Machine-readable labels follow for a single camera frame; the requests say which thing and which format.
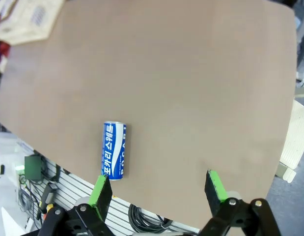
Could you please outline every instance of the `screw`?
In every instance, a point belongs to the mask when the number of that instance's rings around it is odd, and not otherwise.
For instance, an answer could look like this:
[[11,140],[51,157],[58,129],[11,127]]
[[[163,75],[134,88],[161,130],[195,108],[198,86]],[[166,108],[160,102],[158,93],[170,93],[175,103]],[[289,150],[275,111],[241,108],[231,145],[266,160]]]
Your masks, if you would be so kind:
[[82,207],[80,208],[80,211],[86,211],[86,207],[85,207],[85,206],[82,206]]
[[232,205],[232,206],[236,205],[236,200],[235,199],[230,199],[229,204]]
[[260,200],[258,200],[258,201],[255,202],[255,205],[256,205],[257,207],[260,207],[260,206],[262,206],[262,202],[261,202]]

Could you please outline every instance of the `green square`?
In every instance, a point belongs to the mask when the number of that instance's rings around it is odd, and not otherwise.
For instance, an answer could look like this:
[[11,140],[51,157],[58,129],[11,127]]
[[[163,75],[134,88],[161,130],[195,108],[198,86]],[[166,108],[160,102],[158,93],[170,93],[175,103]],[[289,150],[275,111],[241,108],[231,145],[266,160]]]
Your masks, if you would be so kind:
[[41,180],[40,156],[26,156],[24,161],[24,177],[28,180]]

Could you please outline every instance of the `white slatted surface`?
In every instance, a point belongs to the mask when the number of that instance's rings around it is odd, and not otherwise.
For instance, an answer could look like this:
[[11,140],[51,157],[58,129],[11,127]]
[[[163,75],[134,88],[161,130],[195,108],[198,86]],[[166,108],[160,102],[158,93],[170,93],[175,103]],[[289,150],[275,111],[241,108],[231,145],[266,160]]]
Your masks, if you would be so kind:
[[[47,167],[48,175],[50,177],[54,176],[56,172],[55,163],[52,161],[47,161]],[[44,180],[42,185],[37,185],[37,191],[40,195],[43,194],[44,188],[47,183],[48,181]],[[66,210],[70,210],[78,199],[90,196],[94,188],[94,185],[84,181],[83,179],[79,178],[74,174],[66,175],[62,169],[60,173],[59,183],[56,184],[58,186],[58,190],[55,195],[55,203],[59,204]],[[33,187],[31,188],[31,190],[33,191],[33,193],[36,194],[38,199],[40,199],[38,194],[34,191]],[[130,203],[120,198],[112,198],[105,223],[116,236],[132,235],[134,233],[134,230],[132,229],[128,218],[129,205]],[[35,206],[35,216],[37,214],[37,210],[37,206]],[[143,210],[143,213],[150,219],[159,222],[155,214],[145,210]],[[178,222],[173,222],[170,228],[181,232],[198,233],[199,231],[199,229],[189,227]]]

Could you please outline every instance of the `brown tabletop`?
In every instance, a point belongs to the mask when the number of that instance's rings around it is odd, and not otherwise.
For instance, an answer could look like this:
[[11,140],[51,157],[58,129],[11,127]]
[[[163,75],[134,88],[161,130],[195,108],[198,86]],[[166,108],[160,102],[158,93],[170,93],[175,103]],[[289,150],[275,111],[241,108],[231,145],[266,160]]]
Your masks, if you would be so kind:
[[208,168],[265,197],[293,102],[293,11],[254,0],[75,0],[46,41],[13,47],[0,122],[95,183],[103,123],[128,125],[113,193],[202,228]]

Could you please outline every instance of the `pocari sweat can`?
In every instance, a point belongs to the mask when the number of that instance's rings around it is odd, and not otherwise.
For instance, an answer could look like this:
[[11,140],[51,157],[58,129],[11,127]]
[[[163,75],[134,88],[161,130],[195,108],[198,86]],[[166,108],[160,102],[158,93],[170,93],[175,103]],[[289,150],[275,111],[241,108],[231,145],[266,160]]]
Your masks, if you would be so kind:
[[126,124],[106,121],[103,129],[102,175],[110,180],[123,177]]

